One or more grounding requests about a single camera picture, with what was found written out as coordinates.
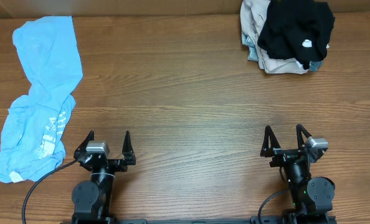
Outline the black garment on pile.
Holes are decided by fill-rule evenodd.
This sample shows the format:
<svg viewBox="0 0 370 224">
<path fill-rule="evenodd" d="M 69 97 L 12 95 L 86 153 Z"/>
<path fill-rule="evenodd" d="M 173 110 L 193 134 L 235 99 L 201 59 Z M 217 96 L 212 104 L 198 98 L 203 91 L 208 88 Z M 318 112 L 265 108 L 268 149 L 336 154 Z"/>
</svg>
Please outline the black garment on pile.
<svg viewBox="0 0 370 224">
<path fill-rule="evenodd" d="M 270 1 L 257 45 L 269 58 L 294 58 L 308 70 L 312 62 L 326 58 L 334 22 L 335 16 L 327 2 Z"/>
</svg>

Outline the light blue t-shirt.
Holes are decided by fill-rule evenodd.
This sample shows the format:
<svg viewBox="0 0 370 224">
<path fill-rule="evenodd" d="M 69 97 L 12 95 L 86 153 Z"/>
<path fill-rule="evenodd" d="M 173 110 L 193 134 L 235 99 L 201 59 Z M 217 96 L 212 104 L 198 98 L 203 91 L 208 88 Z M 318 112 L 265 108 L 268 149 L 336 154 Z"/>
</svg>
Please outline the light blue t-shirt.
<svg viewBox="0 0 370 224">
<path fill-rule="evenodd" d="M 61 137 L 83 78 L 73 19 L 47 16 L 27 21 L 12 41 L 29 92 L 14 100 L 1 131 L 0 182 L 38 181 L 61 165 L 66 151 Z"/>
</svg>

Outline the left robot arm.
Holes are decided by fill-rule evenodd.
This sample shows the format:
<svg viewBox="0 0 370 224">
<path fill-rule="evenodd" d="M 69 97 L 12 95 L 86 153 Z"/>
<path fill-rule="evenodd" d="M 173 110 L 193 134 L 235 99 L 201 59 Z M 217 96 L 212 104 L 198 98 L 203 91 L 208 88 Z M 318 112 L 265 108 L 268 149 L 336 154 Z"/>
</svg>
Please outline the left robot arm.
<svg viewBox="0 0 370 224">
<path fill-rule="evenodd" d="M 117 172 L 126 172 L 136 164 L 136 156 L 127 131 L 122 148 L 122 159 L 110 159 L 105 141 L 94 140 L 90 131 L 75 150 L 74 158 L 90 172 L 90 180 L 80 182 L 72 191 L 74 214 L 72 223 L 118 223 L 110 213 L 111 196 Z"/>
</svg>

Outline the beige garment in pile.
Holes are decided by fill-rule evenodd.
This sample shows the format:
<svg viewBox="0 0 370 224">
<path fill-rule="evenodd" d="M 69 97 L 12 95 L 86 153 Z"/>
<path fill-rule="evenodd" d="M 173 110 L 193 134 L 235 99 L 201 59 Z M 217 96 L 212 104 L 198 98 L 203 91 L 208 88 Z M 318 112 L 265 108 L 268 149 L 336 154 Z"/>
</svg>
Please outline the beige garment in pile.
<svg viewBox="0 0 370 224">
<path fill-rule="evenodd" d="M 240 24 L 242 32 L 247 34 L 254 42 L 258 54 L 259 68 L 266 73 L 297 73 L 304 74 L 308 70 L 294 58 L 272 59 L 266 50 L 257 45 L 260 33 L 267 19 L 269 0 L 244 0 L 240 8 Z"/>
</svg>

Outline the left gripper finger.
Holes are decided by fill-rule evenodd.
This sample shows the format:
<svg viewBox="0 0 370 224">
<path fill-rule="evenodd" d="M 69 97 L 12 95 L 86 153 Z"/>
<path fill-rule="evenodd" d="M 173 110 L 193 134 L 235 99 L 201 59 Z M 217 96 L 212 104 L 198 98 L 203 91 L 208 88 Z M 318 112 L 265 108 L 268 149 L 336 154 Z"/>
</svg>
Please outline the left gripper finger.
<svg viewBox="0 0 370 224">
<path fill-rule="evenodd" d="M 88 143 L 93 140 L 94 140 L 94 131 L 90 131 L 87 137 L 83 140 L 83 142 L 79 145 L 79 147 L 75 151 L 76 152 L 86 151 Z"/>
<path fill-rule="evenodd" d="M 135 160 L 135 152 L 131 144 L 131 136 L 130 136 L 129 131 L 127 131 L 125 135 L 125 139 L 123 142 L 123 148 L 122 148 L 122 154 L 124 155 L 124 160 L 126 161 Z"/>
</svg>

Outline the light denim garment in pile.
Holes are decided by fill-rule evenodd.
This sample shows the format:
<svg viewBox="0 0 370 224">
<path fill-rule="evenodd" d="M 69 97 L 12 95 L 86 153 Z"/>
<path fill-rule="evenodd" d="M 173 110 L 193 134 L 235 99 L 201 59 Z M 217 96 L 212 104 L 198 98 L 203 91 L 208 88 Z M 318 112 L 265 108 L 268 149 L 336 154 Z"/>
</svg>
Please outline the light denim garment in pile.
<svg viewBox="0 0 370 224">
<path fill-rule="evenodd" d="M 253 40 L 244 32 L 242 32 L 242 44 L 249 48 L 248 60 L 258 62 L 258 54 L 257 49 L 255 48 L 255 44 Z M 318 69 L 322 66 L 323 62 L 310 62 L 309 71 L 317 72 Z"/>
</svg>

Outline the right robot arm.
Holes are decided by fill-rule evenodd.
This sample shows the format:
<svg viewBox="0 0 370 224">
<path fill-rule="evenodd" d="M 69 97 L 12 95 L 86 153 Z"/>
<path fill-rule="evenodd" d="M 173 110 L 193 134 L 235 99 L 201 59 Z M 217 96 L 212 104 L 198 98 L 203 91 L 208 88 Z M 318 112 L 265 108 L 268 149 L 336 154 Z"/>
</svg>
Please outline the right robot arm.
<svg viewBox="0 0 370 224">
<path fill-rule="evenodd" d="M 290 192 L 293 208 L 285 209 L 282 215 L 272 217 L 277 223 L 336 223 L 336 217 L 329 216 L 333 209 L 335 184 L 327 177 L 312 177 L 310 167 L 328 150 L 325 138 L 313 137 L 302 124 L 296 125 L 297 148 L 281 148 L 270 126 L 265 127 L 260 155 L 270 157 L 270 167 L 278 167 L 280 176 L 288 187 L 266 198 L 257 214 L 257 221 L 264 223 L 262 210 L 273 198 Z"/>
</svg>

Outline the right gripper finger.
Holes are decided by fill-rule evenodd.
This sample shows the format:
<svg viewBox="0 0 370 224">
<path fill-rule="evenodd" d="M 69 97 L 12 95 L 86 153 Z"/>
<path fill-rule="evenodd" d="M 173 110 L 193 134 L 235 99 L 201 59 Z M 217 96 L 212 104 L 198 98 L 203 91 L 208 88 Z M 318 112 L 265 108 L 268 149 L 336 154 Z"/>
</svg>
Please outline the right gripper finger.
<svg viewBox="0 0 370 224">
<path fill-rule="evenodd" d="M 303 146 L 305 145 L 303 137 L 305 136 L 306 138 L 309 138 L 311 137 L 311 134 L 303 127 L 302 124 L 297 124 L 296 125 L 296 136 L 297 136 L 298 148 L 302 149 Z"/>
<path fill-rule="evenodd" d="M 269 125 L 266 126 L 260 156 L 273 157 L 277 154 L 277 151 L 280 150 L 281 146 L 279 145 L 279 142 L 277 141 L 271 127 Z"/>
</svg>

